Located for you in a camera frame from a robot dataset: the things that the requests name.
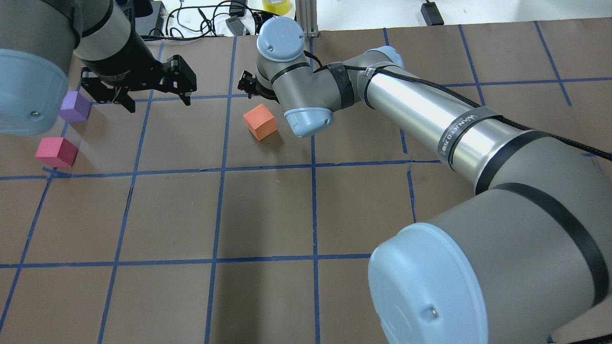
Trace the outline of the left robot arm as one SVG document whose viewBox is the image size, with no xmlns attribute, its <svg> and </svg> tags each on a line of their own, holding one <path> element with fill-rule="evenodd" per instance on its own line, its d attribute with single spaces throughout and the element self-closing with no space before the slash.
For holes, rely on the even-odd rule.
<svg viewBox="0 0 612 344">
<path fill-rule="evenodd" d="M 68 91 L 72 57 L 84 64 L 80 85 L 100 104 L 135 111 L 129 92 L 178 95 L 185 105 L 197 76 L 183 57 L 158 61 L 135 29 L 153 11 L 149 0 L 3 0 L 1 133 L 50 130 Z"/>
</svg>

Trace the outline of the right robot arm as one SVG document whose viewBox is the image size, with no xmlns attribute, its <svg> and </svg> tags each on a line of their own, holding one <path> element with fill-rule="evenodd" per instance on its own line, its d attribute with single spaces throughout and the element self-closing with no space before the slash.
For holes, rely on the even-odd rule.
<svg viewBox="0 0 612 344">
<path fill-rule="evenodd" d="M 611 298 L 611 181 L 579 151 L 404 70 L 391 46 L 313 70 L 291 18 L 264 22 L 238 88 L 277 101 L 298 137 L 359 101 L 474 185 L 380 244 L 369 288 L 390 344 L 541 344 Z"/>
</svg>

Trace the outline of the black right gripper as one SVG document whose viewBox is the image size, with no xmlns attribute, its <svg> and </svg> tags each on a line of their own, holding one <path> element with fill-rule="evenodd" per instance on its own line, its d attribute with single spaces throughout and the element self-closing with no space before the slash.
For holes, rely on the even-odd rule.
<svg viewBox="0 0 612 344">
<path fill-rule="evenodd" d="M 272 83 L 261 72 L 256 72 L 256 76 L 253 76 L 251 72 L 243 71 L 238 81 L 238 90 L 248 97 L 260 95 L 267 100 L 278 102 Z"/>
</svg>

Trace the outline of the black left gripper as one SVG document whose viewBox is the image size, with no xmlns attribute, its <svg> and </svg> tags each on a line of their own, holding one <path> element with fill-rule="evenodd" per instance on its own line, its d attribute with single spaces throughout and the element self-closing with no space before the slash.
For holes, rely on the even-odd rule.
<svg viewBox="0 0 612 344">
<path fill-rule="evenodd" d="M 76 56 L 84 66 L 79 84 L 98 104 L 119 104 L 136 112 L 130 91 L 151 89 L 178 95 L 185 106 L 192 104 L 197 76 L 180 55 L 159 62 L 137 34 L 92 34 L 81 38 Z"/>
</svg>

